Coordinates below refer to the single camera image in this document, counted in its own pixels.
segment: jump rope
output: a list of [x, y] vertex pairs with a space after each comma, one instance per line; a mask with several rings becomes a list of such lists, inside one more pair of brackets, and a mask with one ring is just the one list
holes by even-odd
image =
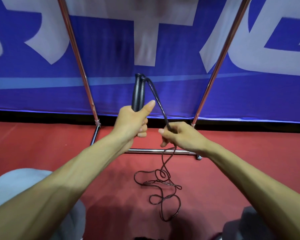
[[[140, 111], [143, 106], [144, 106], [144, 103], [145, 103], [145, 83], [148, 83], [153, 95], [154, 95], [154, 98], [156, 99], [157, 101], [157, 104], [158, 106], [160, 107], [161, 109], [161, 112], [163, 114], [163, 117], [164, 117], [164, 121], [167, 125], [167, 128], [169, 131], [172, 132], [172, 129], [169, 125], [169, 121], [167, 119], [167, 116], [164, 112], [164, 109], [162, 108], [162, 105], [161, 105], [161, 102], [160, 102], [160, 99], [159, 99], [159, 96], [158, 96], [158, 93], [156, 91], [156, 88], [153, 84], [153, 82], [150, 80], [150, 78], [146, 77], [144, 74], [136, 74], [136, 82], [135, 82], [135, 85], [134, 85], [134, 89], [133, 89], [133, 95], [132, 95], [132, 110], [135, 111], [135, 112], [138, 112]], [[176, 192], [177, 190], [182, 190], [182, 186], [180, 185], [177, 185], [177, 184], [174, 184], [172, 181], [171, 181], [171, 174], [169, 173], [167, 167], [166, 167], [166, 164], [168, 163], [168, 161], [173, 157], [173, 155], [175, 154], [176, 152], [176, 148], [177, 146], [174, 145], [174, 147], [172, 148], [168, 148], [168, 149], [165, 149], [162, 154], [161, 154], [161, 161], [162, 161], [162, 167], [160, 169], [155, 169], [155, 170], [152, 170], [152, 171], [143, 171], [143, 170], [140, 170], [140, 171], [137, 171], [135, 174], [134, 174], [134, 181], [138, 184], [138, 185], [141, 185], [141, 186], [150, 186], [150, 187], [156, 187], [160, 190], [160, 193], [161, 194], [152, 194], [149, 196], [149, 202], [152, 204], [152, 205], [159, 205], [161, 206], [161, 210], [160, 210], [160, 218], [164, 221], [164, 222], [168, 222], [168, 221], [171, 221], [177, 214], [178, 212], [180, 211], [180, 208], [181, 208], [181, 200], [180, 198], [176, 195]], [[164, 161], [164, 152], [166, 150], [171, 150], [173, 149], [173, 152], [171, 154], [171, 156], [168, 157], [168, 159], [166, 161]], [[156, 179], [154, 180], [148, 180], [148, 181], [145, 181], [143, 183], [140, 183], [136, 180], [136, 175], [138, 173], [154, 173]], [[164, 196], [164, 191], [163, 189], [156, 185], [155, 183], [161, 183], [161, 184], [165, 184], [165, 185], [169, 185], [169, 186], [172, 186], [174, 187], [174, 193], [172, 194], [169, 194], [167, 196]], [[153, 202], [152, 201], [152, 198], [153, 197], [156, 197], [156, 198], [159, 198], [160, 201], [159, 202]], [[176, 197], [178, 199], [178, 202], [179, 202], [179, 207], [178, 207], [178, 210], [176, 211], [175, 214], [173, 214], [172, 216], [170, 216], [169, 218], [165, 218], [164, 217], [164, 211], [163, 211], [163, 202], [166, 200], [166, 199], [170, 199], [172, 197]]]

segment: fingernail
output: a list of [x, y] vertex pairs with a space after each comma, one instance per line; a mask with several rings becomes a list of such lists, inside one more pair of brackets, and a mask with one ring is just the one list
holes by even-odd
[[155, 100], [151, 100], [148, 105], [151, 106], [151, 107], [154, 107], [156, 104], [156, 101]]

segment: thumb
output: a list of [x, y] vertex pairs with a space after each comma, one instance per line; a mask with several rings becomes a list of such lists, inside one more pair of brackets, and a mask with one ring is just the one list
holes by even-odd
[[147, 103], [146, 105], [143, 106], [143, 108], [138, 112], [142, 116], [142, 119], [144, 119], [151, 113], [151, 111], [155, 107], [155, 104], [156, 104], [156, 101], [151, 100], [149, 103]]
[[172, 142], [175, 142], [176, 140], [177, 134], [174, 134], [171, 131], [168, 131], [167, 129], [159, 129], [159, 133], [162, 135], [164, 139], [167, 139]]

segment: forearm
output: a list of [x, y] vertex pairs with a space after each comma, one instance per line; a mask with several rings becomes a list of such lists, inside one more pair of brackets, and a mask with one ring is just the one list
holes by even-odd
[[47, 239], [123, 144], [111, 135], [0, 206], [0, 239]]
[[236, 185], [279, 237], [300, 239], [300, 194], [216, 143], [209, 142], [209, 149], [202, 151]]

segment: jump rope handle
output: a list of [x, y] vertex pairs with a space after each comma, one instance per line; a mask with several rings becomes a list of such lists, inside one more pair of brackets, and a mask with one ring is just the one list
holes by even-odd
[[140, 111], [145, 104], [145, 82], [141, 74], [136, 74], [131, 103], [134, 112]]

